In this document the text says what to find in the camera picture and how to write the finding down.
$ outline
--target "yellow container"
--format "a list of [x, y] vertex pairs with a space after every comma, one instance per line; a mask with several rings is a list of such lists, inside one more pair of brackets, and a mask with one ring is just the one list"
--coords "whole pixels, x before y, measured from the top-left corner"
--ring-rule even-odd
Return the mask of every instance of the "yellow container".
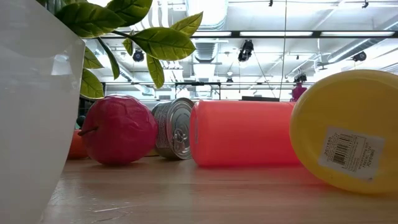
[[398, 76], [353, 70], [320, 80], [296, 103], [290, 139], [303, 165], [335, 187], [398, 191]]

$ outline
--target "barcode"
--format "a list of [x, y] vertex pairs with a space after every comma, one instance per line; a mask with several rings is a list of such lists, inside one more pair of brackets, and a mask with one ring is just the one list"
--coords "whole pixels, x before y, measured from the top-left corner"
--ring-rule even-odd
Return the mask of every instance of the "barcode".
[[335, 154], [333, 155], [333, 162], [340, 164], [342, 166], [346, 165], [346, 158], [349, 155], [351, 145], [353, 143], [353, 137], [347, 134], [340, 134], [337, 144]]

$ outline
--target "white vase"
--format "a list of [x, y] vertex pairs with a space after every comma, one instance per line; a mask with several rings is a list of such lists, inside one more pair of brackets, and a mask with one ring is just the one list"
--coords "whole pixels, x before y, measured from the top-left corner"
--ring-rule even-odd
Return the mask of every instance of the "white vase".
[[58, 182], [85, 44], [35, 0], [0, 1], [0, 223], [33, 224]]

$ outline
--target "wooden table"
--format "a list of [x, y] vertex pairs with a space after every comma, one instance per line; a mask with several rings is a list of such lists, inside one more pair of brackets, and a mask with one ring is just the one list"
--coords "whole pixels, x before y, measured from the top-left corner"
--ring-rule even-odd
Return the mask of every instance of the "wooden table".
[[366, 196], [303, 167], [201, 169], [147, 157], [127, 167], [68, 161], [41, 223], [398, 223], [398, 195]]

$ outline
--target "sticker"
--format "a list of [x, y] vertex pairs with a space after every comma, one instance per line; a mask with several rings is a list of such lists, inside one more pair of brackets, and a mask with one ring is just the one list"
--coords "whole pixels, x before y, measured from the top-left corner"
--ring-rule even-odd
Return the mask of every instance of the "sticker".
[[318, 164], [352, 177], [373, 180], [383, 147], [383, 138], [330, 127]]

